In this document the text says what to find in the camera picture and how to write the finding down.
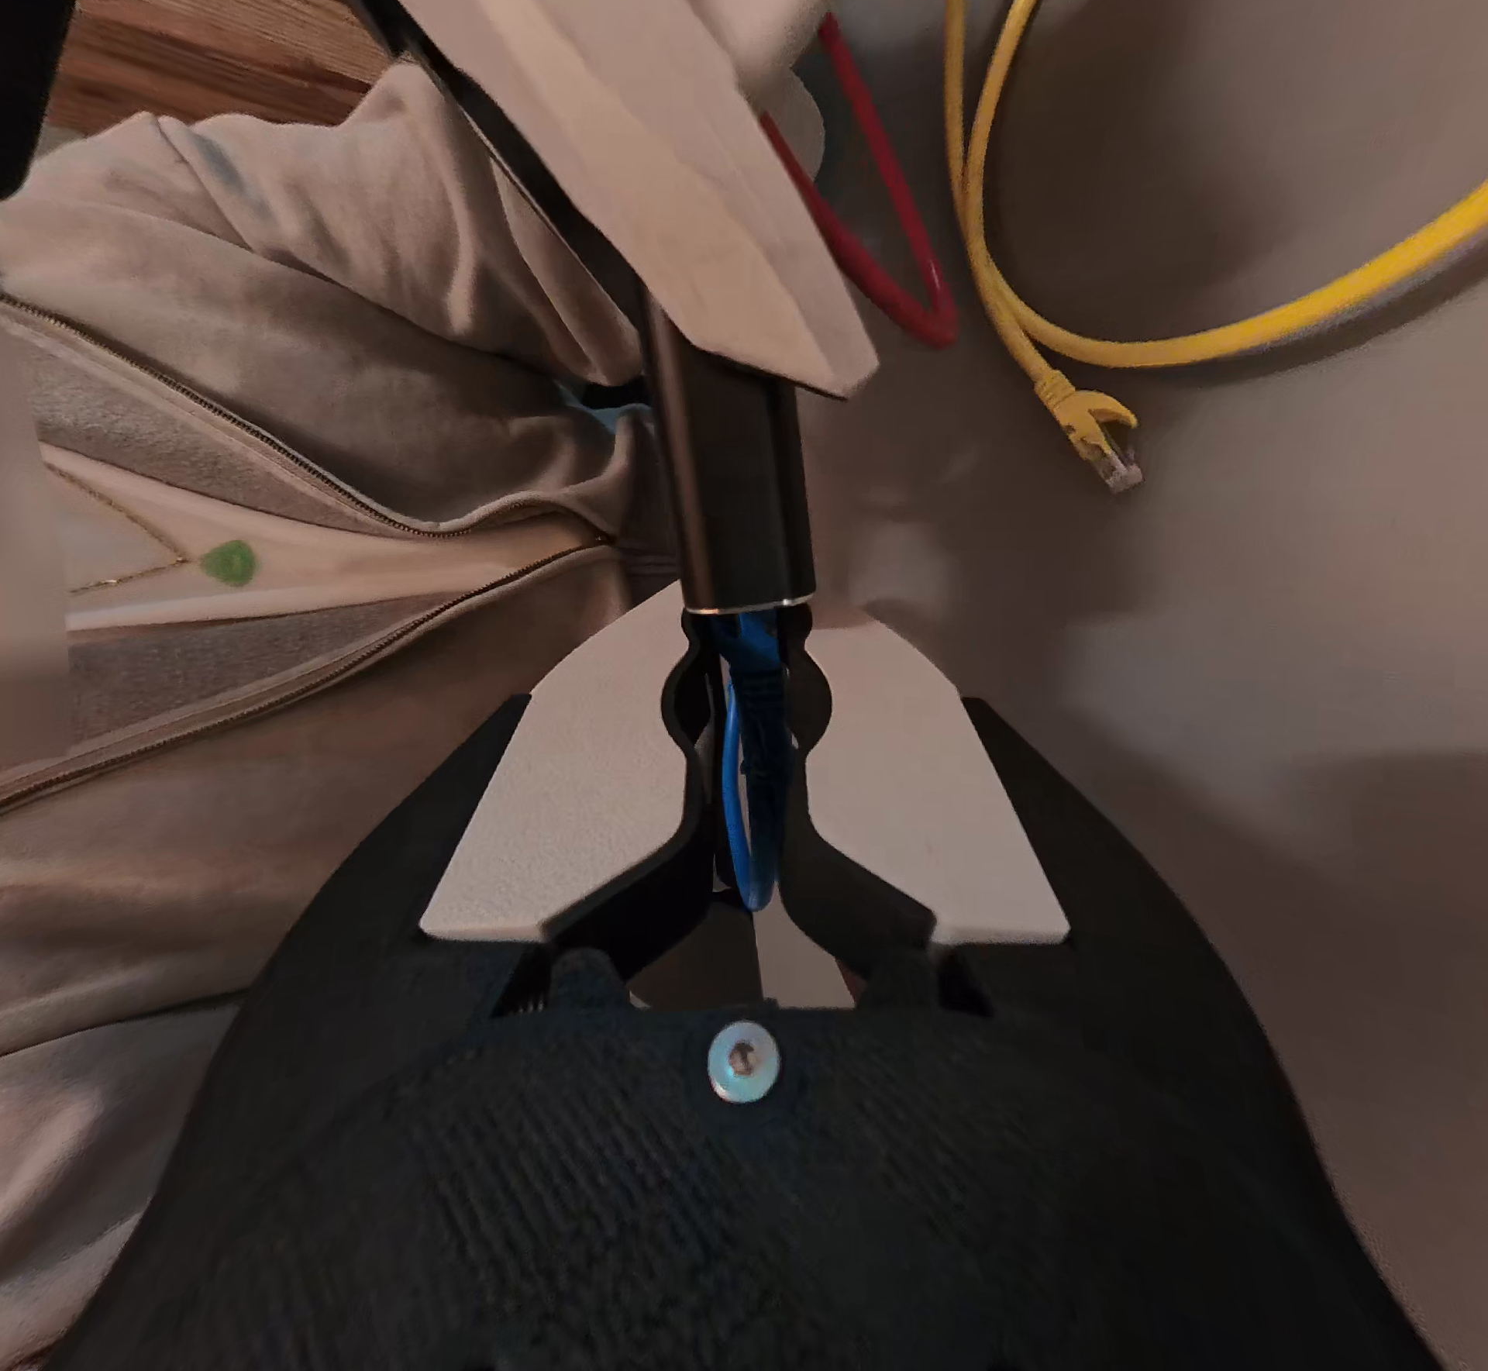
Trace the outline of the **black ethernet splitter box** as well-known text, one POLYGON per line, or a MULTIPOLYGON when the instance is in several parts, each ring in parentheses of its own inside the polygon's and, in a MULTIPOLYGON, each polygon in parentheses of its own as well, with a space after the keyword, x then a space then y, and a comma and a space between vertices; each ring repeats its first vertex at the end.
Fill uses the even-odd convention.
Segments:
POLYGON ((691 343, 642 292, 647 388, 684 608, 733 616, 817 589, 795 387, 691 343))

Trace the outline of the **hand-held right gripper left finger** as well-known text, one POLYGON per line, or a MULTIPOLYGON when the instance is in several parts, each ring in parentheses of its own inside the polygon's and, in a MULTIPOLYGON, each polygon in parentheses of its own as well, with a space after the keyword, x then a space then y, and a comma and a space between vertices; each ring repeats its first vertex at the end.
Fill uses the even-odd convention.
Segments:
POLYGON ((606 952, 632 977, 703 921, 711 654, 677 583, 531 692, 419 919, 432 940, 606 952))

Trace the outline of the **wooden support pillar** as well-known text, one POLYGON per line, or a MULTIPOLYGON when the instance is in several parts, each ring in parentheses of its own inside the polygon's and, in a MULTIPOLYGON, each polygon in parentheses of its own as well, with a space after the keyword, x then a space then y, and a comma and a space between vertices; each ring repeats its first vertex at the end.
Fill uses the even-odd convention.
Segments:
POLYGON ((337 125, 389 66, 342 0, 79 0, 48 125, 149 112, 337 125))

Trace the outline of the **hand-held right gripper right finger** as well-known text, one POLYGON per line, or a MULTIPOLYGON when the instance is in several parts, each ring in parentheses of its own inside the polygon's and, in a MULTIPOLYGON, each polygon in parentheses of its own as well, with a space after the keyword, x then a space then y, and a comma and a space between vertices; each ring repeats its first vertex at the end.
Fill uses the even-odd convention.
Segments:
POLYGON ((850 603, 784 614, 786 913, 861 977, 901 952, 1051 947, 1070 917, 955 684, 850 603))

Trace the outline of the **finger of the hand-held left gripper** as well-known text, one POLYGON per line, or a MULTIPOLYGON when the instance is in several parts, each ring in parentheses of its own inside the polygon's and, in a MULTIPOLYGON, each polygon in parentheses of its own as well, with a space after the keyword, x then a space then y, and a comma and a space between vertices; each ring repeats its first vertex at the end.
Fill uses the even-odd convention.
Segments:
POLYGON ((792 181, 816 186, 827 156, 827 125, 800 74, 787 71, 770 83, 757 112, 792 181))
POLYGON ((835 0, 346 0, 422 55, 587 264, 613 249, 697 347, 831 398, 879 357, 759 118, 835 0))

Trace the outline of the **person's grey sweater torso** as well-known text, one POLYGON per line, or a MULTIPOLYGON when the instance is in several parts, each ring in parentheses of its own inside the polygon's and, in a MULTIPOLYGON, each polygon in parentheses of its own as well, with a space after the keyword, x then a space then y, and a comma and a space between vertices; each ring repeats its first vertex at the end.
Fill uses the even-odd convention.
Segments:
POLYGON ((432 77, 136 115, 4 202, 4 1368, 100 1287, 241 993, 677 573, 628 319, 432 77))

